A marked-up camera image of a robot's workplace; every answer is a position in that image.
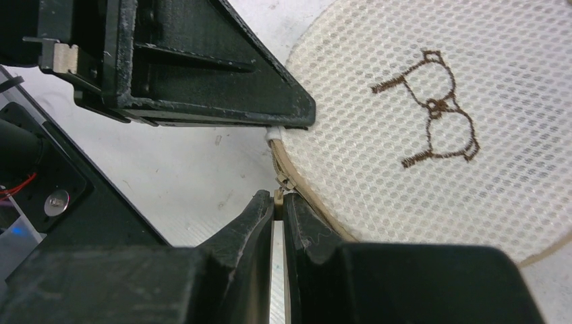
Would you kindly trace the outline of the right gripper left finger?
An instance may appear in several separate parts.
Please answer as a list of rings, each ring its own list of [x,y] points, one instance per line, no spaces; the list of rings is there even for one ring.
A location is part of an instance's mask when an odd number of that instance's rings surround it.
[[[260,190],[196,247],[35,250],[10,278],[2,323],[268,323],[274,204]]]

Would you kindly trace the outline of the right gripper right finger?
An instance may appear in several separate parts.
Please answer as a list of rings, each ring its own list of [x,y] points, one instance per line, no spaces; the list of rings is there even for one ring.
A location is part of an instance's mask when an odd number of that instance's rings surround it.
[[[500,250],[351,243],[297,194],[283,203],[290,323],[543,323]]]

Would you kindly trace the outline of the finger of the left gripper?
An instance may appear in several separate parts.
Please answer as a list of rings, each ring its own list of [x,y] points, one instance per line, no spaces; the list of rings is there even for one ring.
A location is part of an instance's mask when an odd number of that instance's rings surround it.
[[[103,102],[161,126],[307,128],[316,104],[227,1],[108,1]]]

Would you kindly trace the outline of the round white mesh laundry bag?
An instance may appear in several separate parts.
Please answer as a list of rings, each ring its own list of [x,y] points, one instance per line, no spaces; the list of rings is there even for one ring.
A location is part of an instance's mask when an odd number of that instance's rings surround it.
[[[269,129],[279,179],[346,240],[571,241],[569,1],[336,1],[287,69],[316,121]]]

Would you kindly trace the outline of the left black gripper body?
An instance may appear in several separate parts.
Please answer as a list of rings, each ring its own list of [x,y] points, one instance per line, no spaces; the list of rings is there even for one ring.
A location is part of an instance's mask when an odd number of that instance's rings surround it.
[[[38,68],[73,87],[75,105],[118,122],[156,123],[103,98],[106,1],[2,1],[1,65]]]

